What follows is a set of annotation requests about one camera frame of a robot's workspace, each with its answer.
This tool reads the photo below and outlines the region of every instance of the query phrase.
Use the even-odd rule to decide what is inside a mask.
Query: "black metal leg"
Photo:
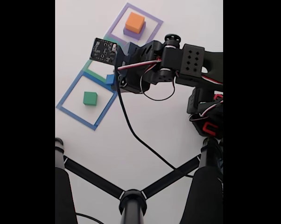
[[[68,173],[63,162],[63,142],[56,139],[55,224],[77,224]]]
[[[188,194],[180,224],[222,224],[223,192],[218,160],[221,152],[214,139],[205,139],[199,169]]]

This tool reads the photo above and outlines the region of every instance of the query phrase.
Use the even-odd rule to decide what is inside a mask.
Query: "white table surface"
[[[60,101],[88,60],[93,41],[103,38],[125,0],[56,0],[56,93]],[[185,43],[223,51],[222,0],[130,0],[129,3],[164,21],[155,40],[169,33]],[[200,153],[203,137],[188,121],[188,98],[193,88],[176,85],[176,93],[163,102],[142,95],[122,94],[130,122],[137,135],[178,167]],[[148,95],[162,98],[171,83],[151,85]],[[56,137],[64,141],[65,155],[123,190],[142,190],[171,172],[166,164],[130,133],[116,98],[96,131],[55,109]],[[76,211],[105,224],[119,224],[119,200],[75,174],[70,176]],[[178,224],[191,179],[184,177],[147,200],[145,224]],[[78,217],[79,224],[93,221]]]

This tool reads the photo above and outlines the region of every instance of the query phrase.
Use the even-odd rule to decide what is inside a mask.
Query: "wooden block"
[[[139,34],[141,32],[142,26],[144,25],[144,22],[144,16],[131,12],[126,21],[125,28],[132,32],[135,32],[136,34]]]

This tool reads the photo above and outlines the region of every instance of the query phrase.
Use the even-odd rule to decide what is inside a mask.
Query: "red white wire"
[[[191,119],[192,115],[189,117],[189,121],[204,120],[204,119],[207,119],[207,118],[208,118],[208,116],[206,116],[206,117],[203,117],[203,118]]]
[[[204,110],[203,113],[201,113],[201,114],[199,113],[199,115],[200,115],[201,117],[205,116],[205,114],[206,114],[209,110],[211,110],[212,108],[214,108],[217,104],[213,104],[213,105],[209,106],[206,110]]]
[[[118,67],[118,70],[120,71],[123,69],[135,68],[135,67],[148,65],[148,64],[157,64],[158,62],[161,62],[161,60],[152,60],[152,61],[146,61],[146,62],[139,62],[139,63],[135,63],[135,64],[128,64],[128,65]]]
[[[202,76],[202,79],[204,79],[204,80],[206,80],[206,81],[208,81],[208,82],[217,84],[217,85],[223,85],[222,83],[220,83],[220,82],[218,82],[218,81],[215,81],[215,80],[213,80],[213,79],[211,79],[211,78],[208,78],[208,77],[206,77],[206,76]]]

